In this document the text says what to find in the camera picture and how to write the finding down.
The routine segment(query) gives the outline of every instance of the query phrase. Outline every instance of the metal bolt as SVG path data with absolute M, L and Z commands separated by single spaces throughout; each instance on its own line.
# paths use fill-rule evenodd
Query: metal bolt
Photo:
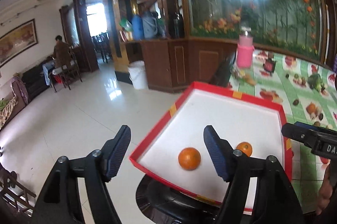
M 234 156 L 237 156 L 237 157 L 242 156 L 242 152 L 240 150 L 234 150 L 233 154 L 234 154 Z
M 59 163 L 64 163 L 66 160 L 68 160 L 68 158 L 67 158 L 66 156 L 61 156 L 61 157 L 59 157 L 59 158 L 57 159 L 57 161 L 58 161 Z
M 102 152 L 101 152 L 101 150 L 94 150 L 91 154 L 94 156 L 94 157 L 98 157 L 98 156 L 100 156 L 100 154 L 101 154 Z
M 272 163 L 276 162 L 277 161 L 277 157 L 275 156 L 268 156 L 267 158 L 269 161 L 271 161 Z

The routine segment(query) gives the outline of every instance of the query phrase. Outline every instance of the human hand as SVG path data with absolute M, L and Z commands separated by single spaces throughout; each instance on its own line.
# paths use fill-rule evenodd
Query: human hand
M 333 189 L 329 181 L 330 177 L 330 165 L 326 168 L 323 184 L 318 192 L 318 205 L 316 214 L 320 215 L 322 211 L 329 205 L 330 198 L 332 197 Z

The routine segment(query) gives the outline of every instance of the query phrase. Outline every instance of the brown jacket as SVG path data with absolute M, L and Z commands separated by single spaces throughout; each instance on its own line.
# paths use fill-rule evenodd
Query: brown jacket
M 59 42 L 54 47 L 55 67 L 60 68 L 64 65 L 70 67 L 71 57 L 69 54 L 69 45 L 65 42 Z

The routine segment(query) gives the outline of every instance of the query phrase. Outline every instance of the fruit print tablecloth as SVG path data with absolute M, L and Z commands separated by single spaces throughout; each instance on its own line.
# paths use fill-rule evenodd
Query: fruit print tablecloth
M 275 54 L 273 59 L 277 62 L 275 73 L 270 76 L 265 73 L 262 66 L 266 56 L 267 52 L 256 50 L 253 54 L 253 66 L 245 70 L 245 73 L 249 73 L 257 82 L 255 86 L 231 77 L 232 89 L 282 104 L 289 123 L 300 121 L 314 124 L 319 121 L 321 126 L 326 127 L 330 124 L 334 130 L 337 130 L 335 73 L 307 61 Z M 318 73 L 321 76 L 325 87 L 324 92 L 310 88 L 308 78 L 313 73 Z M 305 82 L 299 84 L 295 79 L 296 74 L 299 78 L 304 78 Z M 314 104 L 318 110 L 321 110 L 322 120 L 314 114 L 310 117 L 307 111 L 310 104 Z M 323 164 L 318 156 L 312 155 L 310 149 L 301 143 L 292 141 L 292 150 L 294 152 L 292 184 L 303 211 L 305 213 L 312 212 L 316 209 L 316 198 L 327 165 Z

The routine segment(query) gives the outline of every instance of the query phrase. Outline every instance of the bright window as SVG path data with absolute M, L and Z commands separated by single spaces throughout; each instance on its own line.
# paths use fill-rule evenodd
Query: bright window
M 87 18 L 91 36 L 97 36 L 107 32 L 107 19 L 105 17 L 104 5 L 98 3 L 87 7 Z

